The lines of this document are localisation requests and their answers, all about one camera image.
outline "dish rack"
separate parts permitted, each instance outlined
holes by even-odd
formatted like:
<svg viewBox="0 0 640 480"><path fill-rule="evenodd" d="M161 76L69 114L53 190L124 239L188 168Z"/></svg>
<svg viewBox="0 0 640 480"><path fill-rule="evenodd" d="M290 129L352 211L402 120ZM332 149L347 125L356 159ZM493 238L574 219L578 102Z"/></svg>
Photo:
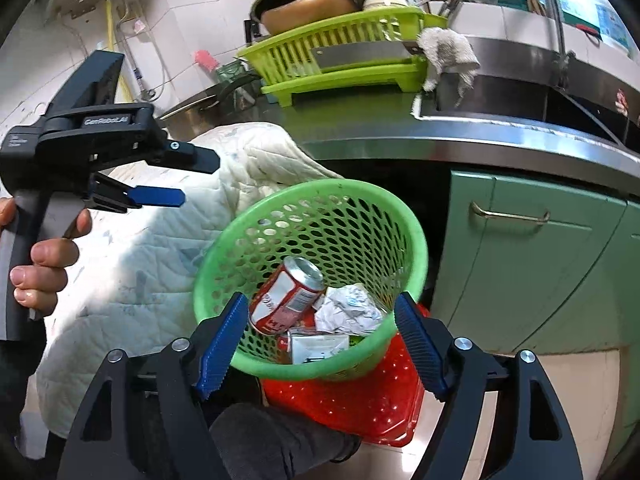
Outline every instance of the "dish rack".
<svg viewBox="0 0 640 480"><path fill-rule="evenodd" d="M320 69L313 48L363 41L415 40L427 27L447 27L441 16L418 7L383 7L363 10L283 32L238 51L262 76L262 92L274 94L280 106L292 104L292 94L356 85L397 84L403 92L417 92L424 82L427 60L411 56L383 59L380 64L340 70Z"/></svg>

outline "cabinet handle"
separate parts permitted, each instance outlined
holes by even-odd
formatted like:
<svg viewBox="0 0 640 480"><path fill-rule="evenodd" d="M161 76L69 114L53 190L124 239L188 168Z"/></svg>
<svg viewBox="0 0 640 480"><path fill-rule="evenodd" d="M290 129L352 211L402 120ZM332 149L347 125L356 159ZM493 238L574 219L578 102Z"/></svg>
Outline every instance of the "cabinet handle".
<svg viewBox="0 0 640 480"><path fill-rule="evenodd" d="M471 211L482 218L510 218L513 220L524 220L525 222L533 222L538 225L546 224L551 218L551 213L547 211L541 217L511 215L508 213L494 213L493 211L485 211L476 202L471 203Z"/></svg>

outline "white quilt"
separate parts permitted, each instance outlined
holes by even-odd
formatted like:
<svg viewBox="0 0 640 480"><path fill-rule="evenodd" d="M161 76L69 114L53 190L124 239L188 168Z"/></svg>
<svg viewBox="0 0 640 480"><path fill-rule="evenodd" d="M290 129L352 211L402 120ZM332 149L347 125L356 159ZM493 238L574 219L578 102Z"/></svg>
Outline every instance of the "white quilt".
<svg viewBox="0 0 640 480"><path fill-rule="evenodd" d="M212 175L153 168L144 162L110 176L130 186L184 190L181 208L92 212L94 229L78 240L80 259L47 320L49 338L36 374L42 417L66 437L106 353L159 351L195 328L191 289L204 253L240 212L276 190L339 178L305 155L279 126L220 126L194 141L221 159Z"/></svg>

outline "dark gray pants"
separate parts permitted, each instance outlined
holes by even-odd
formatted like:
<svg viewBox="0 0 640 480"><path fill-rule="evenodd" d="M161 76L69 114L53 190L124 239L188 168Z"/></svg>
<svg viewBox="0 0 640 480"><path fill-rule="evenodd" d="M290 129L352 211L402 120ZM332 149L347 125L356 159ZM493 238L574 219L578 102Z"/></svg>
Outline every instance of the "dark gray pants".
<svg viewBox="0 0 640 480"><path fill-rule="evenodd" d="M360 445L304 416L245 403L227 408L210 432L232 480L290 480Z"/></svg>

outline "human hand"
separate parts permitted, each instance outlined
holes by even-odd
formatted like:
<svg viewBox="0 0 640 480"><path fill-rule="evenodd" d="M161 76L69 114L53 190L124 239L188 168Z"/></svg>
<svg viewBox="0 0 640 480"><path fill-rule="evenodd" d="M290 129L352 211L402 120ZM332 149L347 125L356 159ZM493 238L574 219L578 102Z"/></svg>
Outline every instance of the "human hand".
<svg viewBox="0 0 640 480"><path fill-rule="evenodd" d="M0 198L0 230L9 225L15 215L13 198ZM91 232L91 215L84 209L76 219L72 238ZM31 248L34 265L17 266L9 278L15 286L14 297L22 306L34 308L49 316L58 303L57 292L66 287L65 267L72 266L80 255L78 246L68 238L43 240Z"/></svg>

